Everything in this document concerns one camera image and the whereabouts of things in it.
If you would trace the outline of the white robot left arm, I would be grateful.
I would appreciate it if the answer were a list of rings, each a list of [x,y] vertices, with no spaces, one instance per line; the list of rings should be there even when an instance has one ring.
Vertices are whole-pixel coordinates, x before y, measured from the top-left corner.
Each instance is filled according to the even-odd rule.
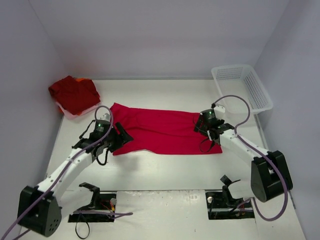
[[[93,132],[82,135],[72,146],[67,159],[37,186],[26,186],[20,193],[18,224],[44,237],[52,236],[63,218],[81,210],[96,209],[101,201],[100,188],[87,182],[75,190],[69,186],[102,153],[113,153],[133,141],[123,126],[109,120],[95,120]]]

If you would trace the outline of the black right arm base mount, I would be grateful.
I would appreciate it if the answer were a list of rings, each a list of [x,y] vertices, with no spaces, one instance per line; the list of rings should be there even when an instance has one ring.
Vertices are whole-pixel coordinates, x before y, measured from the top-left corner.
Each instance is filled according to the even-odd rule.
[[[252,204],[243,198],[233,198],[229,186],[240,180],[231,181],[226,175],[220,178],[222,189],[205,190],[207,214],[209,220],[242,220],[254,219]]]

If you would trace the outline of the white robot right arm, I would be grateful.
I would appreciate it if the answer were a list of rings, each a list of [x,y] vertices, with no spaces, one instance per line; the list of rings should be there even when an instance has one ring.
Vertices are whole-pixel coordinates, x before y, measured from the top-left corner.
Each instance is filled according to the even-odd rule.
[[[204,110],[199,114],[194,131],[206,136],[212,145],[232,151],[250,167],[250,180],[225,183],[221,200],[233,206],[239,199],[255,197],[267,202],[293,189],[289,168],[282,152],[261,148],[243,136],[235,128],[217,116],[217,109]]]

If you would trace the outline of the magenta t shirt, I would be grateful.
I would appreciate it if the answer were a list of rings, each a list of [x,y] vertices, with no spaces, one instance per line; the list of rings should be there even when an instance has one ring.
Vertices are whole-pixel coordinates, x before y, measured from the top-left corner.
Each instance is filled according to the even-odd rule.
[[[119,156],[146,150],[160,155],[211,155],[223,152],[219,145],[195,132],[197,112],[134,108],[114,103],[110,108],[114,121],[133,137],[116,150]]]

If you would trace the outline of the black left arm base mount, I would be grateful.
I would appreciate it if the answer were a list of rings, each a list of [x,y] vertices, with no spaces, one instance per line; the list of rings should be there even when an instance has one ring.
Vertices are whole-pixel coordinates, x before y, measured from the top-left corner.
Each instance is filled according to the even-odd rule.
[[[88,211],[95,212],[115,212],[117,204],[117,193],[115,191],[101,191],[99,187],[90,183],[83,182],[79,185],[80,188],[88,189],[93,192],[91,202],[79,208],[85,213],[75,213],[68,217],[69,223],[113,223],[115,221],[114,215],[106,215],[101,213],[88,213]]]

